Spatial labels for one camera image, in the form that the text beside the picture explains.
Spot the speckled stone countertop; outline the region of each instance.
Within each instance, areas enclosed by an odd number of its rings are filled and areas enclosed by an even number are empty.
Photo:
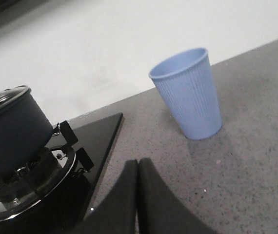
[[[214,65],[213,74],[223,127],[205,140],[184,137],[156,89],[70,121],[124,113],[94,206],[126,160],[150,157],[182,203],[219,233],[278,234],[278,41]]]

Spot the black glass stovetop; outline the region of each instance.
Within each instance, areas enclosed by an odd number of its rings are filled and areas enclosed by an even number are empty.
[[[117,134],[122,113],[74,129],[78,142],[94,166],[83,173],[78,160],[74,170],[45,199],[17,217],[0,222],[0,234],[61,234],[75,227],[86,215],[87,208]],[[62,136],[53,137],[47,147],[63,145]]]

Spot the gray countertop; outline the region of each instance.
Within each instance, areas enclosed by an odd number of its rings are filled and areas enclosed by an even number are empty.
[[[278,41],[214,65],[213,74],[223,127],[205,140],[184,137],[156,89],[70,121],[78,127],[124,113],[94,206],[126,160],[150,157],[182,203],[216,231],[278,234]]]

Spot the blue plastic cup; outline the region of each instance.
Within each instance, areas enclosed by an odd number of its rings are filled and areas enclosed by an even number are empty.
[[[204,139],[219,131],[221,116],[207,49],[176,54],[155,66],[149,77],[187,138]]]

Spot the white wall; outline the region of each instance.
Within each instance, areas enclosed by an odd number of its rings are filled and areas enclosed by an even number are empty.
[[[47,0],[0,28],[0,90],[28,84],[54,124],[152,88],[173,53],[214,64],[276,39],[278,0]]]

